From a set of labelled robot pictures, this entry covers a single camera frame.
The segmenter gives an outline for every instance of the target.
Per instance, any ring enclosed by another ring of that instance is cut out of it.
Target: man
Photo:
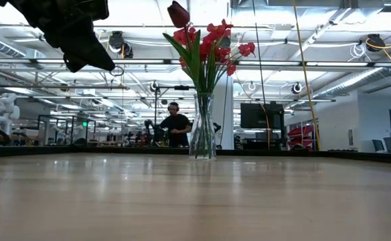
[[[189,146],[187,133],[191,132],[191,126],[188,118],[177,113],[179,111],[179,105],[176,102],[170,103],[167,109],[169,110],[170,116],[163,120],[160,127],[168,128],[169,146]]]

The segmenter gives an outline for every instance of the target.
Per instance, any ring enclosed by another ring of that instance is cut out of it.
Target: tulip bud
[[[189,13],[177,1],[173,1],[167,8],[171,21],[177,28],[183,28],[189,23]]]

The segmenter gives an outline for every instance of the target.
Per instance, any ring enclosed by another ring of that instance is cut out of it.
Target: white column
[[[229,76],[227,79],[226,73],[215,87],[212,110],[214,123],[222,126],[221,131],[216,134],[216,144],[221,144],[225,150],[234,149],[233,78]]]

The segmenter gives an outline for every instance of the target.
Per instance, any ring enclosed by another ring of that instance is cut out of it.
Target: black t-shirt
[[[168,128],[169,132],[169,146],[177,147],[179,145],[188,146],[187,134],[172,134],[170,133],[173,129],[178,131],[185,130],[189,126],[189,120],[186,116],[182,114],[177,114],[175,116],[169,116],[160,124],[161,128]]]

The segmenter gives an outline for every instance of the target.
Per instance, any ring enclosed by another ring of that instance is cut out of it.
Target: table surface
[[[0,240],[391,240],[391,165],[325,158],[0,158]]]

